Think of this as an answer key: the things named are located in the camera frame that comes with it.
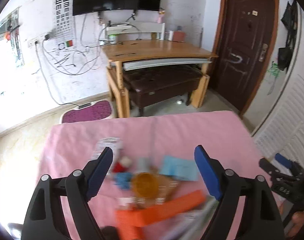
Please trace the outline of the person right hand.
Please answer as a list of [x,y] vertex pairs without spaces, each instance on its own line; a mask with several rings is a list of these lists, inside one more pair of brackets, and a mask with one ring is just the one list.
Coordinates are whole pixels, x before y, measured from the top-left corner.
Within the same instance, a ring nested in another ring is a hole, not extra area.
[[291,221],[293,223],[293,226],[287,234],[287,237],[289,237],[289,238],[294,237],[299,232],[299,230],[302,228],[302,226],[304,224],[304,211],[294,213]]

